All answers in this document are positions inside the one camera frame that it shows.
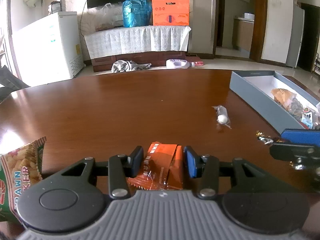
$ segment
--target brown tabletop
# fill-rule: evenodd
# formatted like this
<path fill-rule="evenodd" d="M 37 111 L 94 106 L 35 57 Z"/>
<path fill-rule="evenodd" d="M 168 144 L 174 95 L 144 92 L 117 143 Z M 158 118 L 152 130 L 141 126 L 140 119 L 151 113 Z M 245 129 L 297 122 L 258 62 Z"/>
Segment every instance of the brown tabletop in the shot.
<path fill-rule="evenodd" d="M 229 89 L 231 71 L 152 70 L 84 76 L 14 92 L 0 104 L 0 149 L 47 137 L 43 171 L 52 174 L 84 157 L 105 161 L 146 151 L 153 141 L 191 145 L 230 162 L 242 157 L 308 191 L 305 172 L 274 160 L 255 137 L 277 132 Z M 231 127 L 218 126 L 212 106 L 228 110 Z M 220 190 L 230 186 L 221 180 Z M 106 179 L 98 187 L 107 192 Z"/>

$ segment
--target wooden door frame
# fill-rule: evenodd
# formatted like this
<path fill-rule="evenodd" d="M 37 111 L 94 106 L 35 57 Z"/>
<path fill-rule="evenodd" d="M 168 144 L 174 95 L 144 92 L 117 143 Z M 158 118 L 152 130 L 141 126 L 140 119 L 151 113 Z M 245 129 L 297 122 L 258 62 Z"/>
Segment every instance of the wooden door frame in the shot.
<path fill-rule="evenodd" d="M 253 26 L 253 35 L 249 59 L 241 57 L 228 57 L 230 59 L 238 59 L 245 61 L 261 61 L 262 49 L 264 44 L 264 37 L 266 33 L 267 24 L 267 11 L 268 11 L 268 0 L 256 0 L 255 1 L 255 19 Z M 216 15 L 215 15 L 215 30 L 214 30 L 214 41 L 213 41 L 213 55 L 212 58 L 222 58 L 216 55 L 217 47 L 217 33 L 218 33 L 218 22 L 219 22 L 219 0 L 216 0 Z"/>

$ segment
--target blue plastic bag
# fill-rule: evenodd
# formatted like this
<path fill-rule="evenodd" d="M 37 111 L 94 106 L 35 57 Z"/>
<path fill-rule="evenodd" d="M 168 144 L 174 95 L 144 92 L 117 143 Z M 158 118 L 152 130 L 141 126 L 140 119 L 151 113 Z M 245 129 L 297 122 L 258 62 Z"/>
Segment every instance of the blue plastic bag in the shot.
<path fill-rule="evenodd" d="M 124 27 L 149 25 L 152 12 L 150 0 L 126 0 L 122 10 Z"/>

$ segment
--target white ball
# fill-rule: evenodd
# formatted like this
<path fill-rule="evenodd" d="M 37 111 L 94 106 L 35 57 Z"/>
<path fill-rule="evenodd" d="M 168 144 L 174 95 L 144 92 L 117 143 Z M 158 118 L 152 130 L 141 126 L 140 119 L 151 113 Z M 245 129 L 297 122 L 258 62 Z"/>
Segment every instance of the white ball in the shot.
<path fill-rule="evenodd" d="M 228 122 L 228 117 L 224 114 L 218 115 L 218 122 L 226 124 Z"/>

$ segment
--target white tablecloth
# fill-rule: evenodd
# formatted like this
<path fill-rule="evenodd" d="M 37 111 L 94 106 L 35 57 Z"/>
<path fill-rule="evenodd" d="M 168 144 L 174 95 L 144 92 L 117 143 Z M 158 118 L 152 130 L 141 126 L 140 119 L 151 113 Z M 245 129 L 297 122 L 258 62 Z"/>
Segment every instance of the white tablecloth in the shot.
<path fill-rule="evenodd" d="M 187 51 L 189 26 L 114 28 L 85 35 L 91 59 L 146 51 Z"/>

